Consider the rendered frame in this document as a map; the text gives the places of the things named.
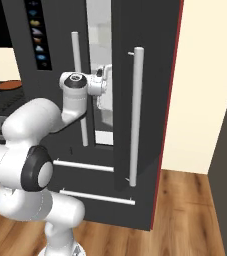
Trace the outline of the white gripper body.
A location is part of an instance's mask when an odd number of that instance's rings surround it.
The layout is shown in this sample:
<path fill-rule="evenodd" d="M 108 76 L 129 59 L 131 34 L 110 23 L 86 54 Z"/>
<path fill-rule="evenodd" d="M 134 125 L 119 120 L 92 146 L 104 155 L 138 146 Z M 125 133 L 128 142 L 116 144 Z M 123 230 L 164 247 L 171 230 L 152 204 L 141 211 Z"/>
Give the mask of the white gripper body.
<path fill-rule="evenodd" d="M 102 67 L 103 93 L 97 97 L 97 107 L 100 110 L 113 110 L 112 65 Z"/>

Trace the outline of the plain dark fridge door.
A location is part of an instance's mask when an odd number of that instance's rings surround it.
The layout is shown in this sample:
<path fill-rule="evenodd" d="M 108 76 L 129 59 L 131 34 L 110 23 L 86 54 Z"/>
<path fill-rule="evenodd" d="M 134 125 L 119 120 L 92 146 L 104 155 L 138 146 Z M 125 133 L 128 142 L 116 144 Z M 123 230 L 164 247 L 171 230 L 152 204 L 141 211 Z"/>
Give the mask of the plain dark fridge door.
<path fill-rule="evenodd" d="M 114 186 L 128 186 L 133 94 L 129 53 L 144 49 L 138 171 L 158 163 L 184 0 L 112 0 Z"/>

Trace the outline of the dark grey fridge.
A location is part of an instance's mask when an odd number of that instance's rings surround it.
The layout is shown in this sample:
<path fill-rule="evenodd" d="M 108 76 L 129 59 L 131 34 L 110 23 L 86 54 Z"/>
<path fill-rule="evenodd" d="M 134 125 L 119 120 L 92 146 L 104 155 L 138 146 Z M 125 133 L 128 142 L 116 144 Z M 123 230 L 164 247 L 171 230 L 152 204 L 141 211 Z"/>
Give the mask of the dark grey fridge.
<path fill-rule="evenodd" d="M 85 0 L 86 7 L 88 4 L 91 4 L 94 1 L 95 0 Z M 51 61 L 49 56 L 49 48 L 47 46 L 47 41 L 46 41 L 46 35 L 42 32 L 43 18 L 42 18 L 42 15 L 40 14 L 41 6 L 38 1 L 33 1 L 31 5 L 33 6 L 33 9 L 29 12 L 29 17 L 30 17 L 29 28 L 31 29 L 32 35 L 34 36 L 36 61 L 40 67 L 42 67 L 45 70 L 49 70 L 51 68 Z M 173 59 L 171 84 L 169 87 L 169 98 L 168 98 L 168 104 L 167 104 L 166 116 L 165 116 L 162 148 L 161 148 L 161 153 L 158 157 L 158 163 L 156 165 L 154 164 L 150 165 L 148 169 L 146 169 L 146 171 L 142 173 L 138 171 L 137 184 L 135 187 L 131 187 L 128 182 L 128 186 L 125 189 L 118 191 L 115 189 L 115 186 L 114 186 L 111 193 L 105 195 L 105 196 L 112 196 L 112 197 L 127 198 L 129 196 L 133 196 L 136 193 L 139 193 L 142 191 L 145 191 L 146 194 L 148 193 L 153 194 L 154 204 L 153 204 L 151 228 L 153 226 L 155 202 L 157 198 L 158 177 L 159 177 L 159 171 L 161 168 L 162 151 L 163 151 L 163 145 L 164 145 L 167 114 L 169 109 L 170 90 L 172 86 L 175 57 L 176 57 L 176 48 L 175 48 L 175 55 Z M 92 109 L 89 109 L 87 111 L 86 118 L 87 118 L 88 141 L 89 141 L 89 144 L 87 147 L 112 150 L 113 160 L 114 160 L 114 142 L 110 146 L 103 146 L 95 143 L 95 113 Z M 84 147 L 82 144 L 81 127 L 78 123 L 74 123 L 70 125 L 69 127 L 65 128 L 63 131 L 59 133 L 47 136 L 42 143 L 48 149 L 49 152 L 51 150 L 62 152 L 63 150 L 69 149 L 70 147 Z"/>

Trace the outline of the dark fridge door with display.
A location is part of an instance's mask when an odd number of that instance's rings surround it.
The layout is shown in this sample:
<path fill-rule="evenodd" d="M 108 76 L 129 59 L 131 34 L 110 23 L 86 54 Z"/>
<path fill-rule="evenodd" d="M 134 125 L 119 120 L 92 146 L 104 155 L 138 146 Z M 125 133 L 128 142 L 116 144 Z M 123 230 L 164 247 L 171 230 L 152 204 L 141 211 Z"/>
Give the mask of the dark fridge door with display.
<path fill-rule="evenodd" d="M 29 28 L 31 3 L 41 6 L 51 68 L 37 64 L 34 36 Z M 47 98 L 62 104 L 60 75 L 75 70 L 71 33 L 79 33 L 82 71 L 90 72 L 85 0 L 2 0 L 3 10 L 27 100 Z"/>

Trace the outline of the dark fridge drawer front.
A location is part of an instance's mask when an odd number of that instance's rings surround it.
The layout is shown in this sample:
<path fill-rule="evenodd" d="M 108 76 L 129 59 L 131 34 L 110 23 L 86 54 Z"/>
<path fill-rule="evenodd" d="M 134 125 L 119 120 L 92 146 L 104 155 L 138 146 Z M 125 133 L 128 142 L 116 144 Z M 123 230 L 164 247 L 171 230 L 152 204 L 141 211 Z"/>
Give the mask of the dark fridge drawer front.
<path fill-rule="evenodd" d="M 70 147 L 62 152 L 50 151 L 53 160 L 113 167 L 113 151 L 90 147 Z M 49 189 L 106 195 L 114 187 L 114 172 L 104 172 L 54 165 Z"/>
<path fill-rule="evenodd" d="M 85 205 L 86 221 L 128 227 L 138 230 L 149 231 L 152 222 L 154 195 L 146 194 L 145 191 L 136 193 L 123 199 L 136 201 L 134 206 L 119 203 L 98 201 L 80 197 Z"/>

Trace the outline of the saucepan with orange marinade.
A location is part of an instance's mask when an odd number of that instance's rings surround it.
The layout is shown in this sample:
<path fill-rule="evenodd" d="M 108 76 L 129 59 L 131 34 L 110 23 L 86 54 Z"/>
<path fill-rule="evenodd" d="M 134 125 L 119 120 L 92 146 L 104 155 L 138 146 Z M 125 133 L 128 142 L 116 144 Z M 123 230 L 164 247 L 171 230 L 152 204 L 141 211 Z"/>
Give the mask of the saucepan with orange marinade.
<path fill-rule="evenodd" d="M 15 90 L 22 86 L 20 80 L 8 80 L 8 81 L 1 81 L 0 82 L 0 90 L 7 91 L 7 90 Z"/>

